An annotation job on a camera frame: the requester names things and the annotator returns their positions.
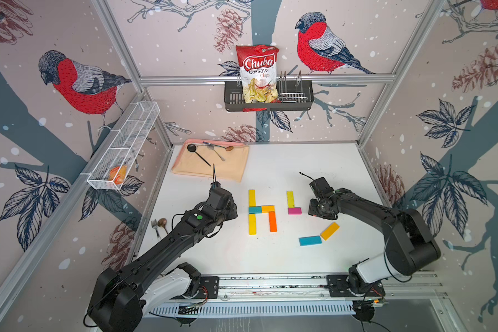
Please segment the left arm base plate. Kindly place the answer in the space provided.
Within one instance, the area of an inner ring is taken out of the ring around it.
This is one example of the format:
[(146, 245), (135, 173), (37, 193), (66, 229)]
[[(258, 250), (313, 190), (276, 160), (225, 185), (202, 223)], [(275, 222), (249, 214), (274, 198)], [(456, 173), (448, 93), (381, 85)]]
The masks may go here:
[(217, 299), (219, 293), (219, 277), (205, 276), (200, 277), (199, 281), (191, 282), (189, 290), (175, 297), (175, 300), (206, 300)]

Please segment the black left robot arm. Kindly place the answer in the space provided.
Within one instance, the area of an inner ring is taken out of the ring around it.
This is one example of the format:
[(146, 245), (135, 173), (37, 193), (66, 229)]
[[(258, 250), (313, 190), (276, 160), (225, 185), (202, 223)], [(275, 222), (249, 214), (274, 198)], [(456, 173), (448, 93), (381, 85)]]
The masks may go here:
[(96, 280), (86, 315), (102, 331), (133, 331), (149, 308), (173, 297), (196, 291), (201, 275), (183, 263), (161, 274), (185, 251), (206, 237), (215, 236), (224, 222), (237, 218), (232, 194), (212, 183), (205, 202), (181, 215), (181, 220), (159, 243), (138, 259), (115, 271), (107, 268)]

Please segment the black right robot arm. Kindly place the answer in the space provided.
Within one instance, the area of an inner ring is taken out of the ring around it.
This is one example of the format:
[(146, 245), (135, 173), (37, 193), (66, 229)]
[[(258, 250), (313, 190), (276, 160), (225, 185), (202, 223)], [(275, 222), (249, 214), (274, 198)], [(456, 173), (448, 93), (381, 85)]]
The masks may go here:
[(310, 200), (309, 215), (334, 221), (340, 214), (346, 214), (383, 235), (382, 253), (349, 269), (347, 283), (354, 295), (366, 294), (382, 279), (396, 278), (398, 274), (411, 277), (441, 258), (434, 236), (416, 210), (385, 207), (346, 188), (335, 190), (324, 177), (312, 180), (309, 185), (315, 195)]

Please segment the teal long block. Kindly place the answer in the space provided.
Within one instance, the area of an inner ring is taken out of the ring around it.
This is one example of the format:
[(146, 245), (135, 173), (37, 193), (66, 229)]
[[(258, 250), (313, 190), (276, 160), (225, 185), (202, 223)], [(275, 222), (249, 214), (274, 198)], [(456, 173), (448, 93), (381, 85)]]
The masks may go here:
[(300, 246), (315, 246), (322, 244), (321, 236), (301, 237), (299, 238)]

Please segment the magenta block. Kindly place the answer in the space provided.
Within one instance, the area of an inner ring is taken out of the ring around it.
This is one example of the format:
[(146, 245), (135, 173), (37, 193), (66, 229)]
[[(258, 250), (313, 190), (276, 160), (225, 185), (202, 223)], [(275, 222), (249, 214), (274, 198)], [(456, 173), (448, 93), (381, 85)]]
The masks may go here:
[(290, 215), (301, 215), (302, 214), (302, 209), (301, 207), (289, 207), (288, 208), (288, 214)]

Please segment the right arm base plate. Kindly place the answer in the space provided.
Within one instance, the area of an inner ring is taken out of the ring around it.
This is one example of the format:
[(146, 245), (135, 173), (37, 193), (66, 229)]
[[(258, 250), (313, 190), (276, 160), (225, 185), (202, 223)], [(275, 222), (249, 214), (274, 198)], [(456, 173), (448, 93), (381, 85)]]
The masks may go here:
[(325, 289), (331, 297), (384, 297), (382, 282), (366, 283), (347, 274), (326, 275)]

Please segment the amber long block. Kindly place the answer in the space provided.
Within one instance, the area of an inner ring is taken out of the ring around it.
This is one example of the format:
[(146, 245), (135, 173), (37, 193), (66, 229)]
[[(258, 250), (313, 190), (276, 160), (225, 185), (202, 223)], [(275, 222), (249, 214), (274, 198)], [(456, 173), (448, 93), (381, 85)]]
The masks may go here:
[(339, 230), (340, 226), (333, 222), (330, 224), (325, 230), (320, 234), (321, 238), (327, 241), (333, 234), (335, 234)]

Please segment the small teal block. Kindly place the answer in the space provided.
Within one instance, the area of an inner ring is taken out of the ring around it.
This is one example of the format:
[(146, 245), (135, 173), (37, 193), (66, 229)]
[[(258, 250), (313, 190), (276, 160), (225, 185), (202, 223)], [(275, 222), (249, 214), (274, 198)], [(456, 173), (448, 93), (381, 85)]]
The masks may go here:
[(249, 207), (248, 213), (249, 214), (261, 214), (262, 208), (261, 208), (261, 206)]

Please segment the orange block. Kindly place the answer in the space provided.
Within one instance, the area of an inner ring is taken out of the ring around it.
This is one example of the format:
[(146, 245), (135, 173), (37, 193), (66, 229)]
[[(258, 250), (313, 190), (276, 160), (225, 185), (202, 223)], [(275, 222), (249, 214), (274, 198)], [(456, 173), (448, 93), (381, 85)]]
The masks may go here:
[(269, 228), (270, 232), (277, 232), (277, 220), (274, 211), (268, 213)]

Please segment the lime yellow block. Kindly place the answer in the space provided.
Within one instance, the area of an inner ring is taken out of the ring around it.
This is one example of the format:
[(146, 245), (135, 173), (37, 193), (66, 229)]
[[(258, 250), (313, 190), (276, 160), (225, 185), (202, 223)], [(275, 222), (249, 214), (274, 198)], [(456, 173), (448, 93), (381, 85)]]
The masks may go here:
[(295, 207), (295, 197), (294, 197), (293, 191), (287, 191), (286, 198), (287, 198), (288, 208), (294, 208)]

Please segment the small amber block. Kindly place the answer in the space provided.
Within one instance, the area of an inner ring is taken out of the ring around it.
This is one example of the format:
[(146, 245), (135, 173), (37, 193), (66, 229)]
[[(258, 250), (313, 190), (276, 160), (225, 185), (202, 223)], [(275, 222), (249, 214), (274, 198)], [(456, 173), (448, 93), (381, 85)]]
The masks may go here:
[(275, 211), (275, 206), (261, 206), (262, 213), (270, 213)]

